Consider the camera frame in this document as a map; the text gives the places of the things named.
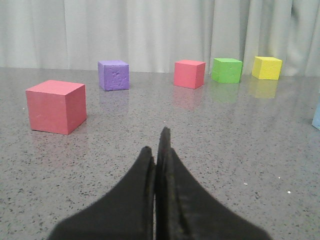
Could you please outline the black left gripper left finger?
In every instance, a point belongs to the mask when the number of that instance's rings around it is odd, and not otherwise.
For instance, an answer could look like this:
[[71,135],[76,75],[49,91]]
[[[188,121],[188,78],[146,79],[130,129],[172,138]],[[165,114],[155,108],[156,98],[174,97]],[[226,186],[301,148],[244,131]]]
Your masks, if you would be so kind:
[[56,225],[50,240],[151,240],[155,162],[142,148],[131,169],[105,196]]

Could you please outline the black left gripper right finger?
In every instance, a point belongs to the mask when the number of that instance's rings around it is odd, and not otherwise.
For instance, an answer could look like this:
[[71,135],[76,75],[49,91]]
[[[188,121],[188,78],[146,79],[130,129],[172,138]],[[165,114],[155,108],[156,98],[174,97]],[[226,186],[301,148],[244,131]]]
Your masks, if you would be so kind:
[[156,239],[269,240],[270,235],[213,198],[171,147],[170,129],[159,140],[156,176]]

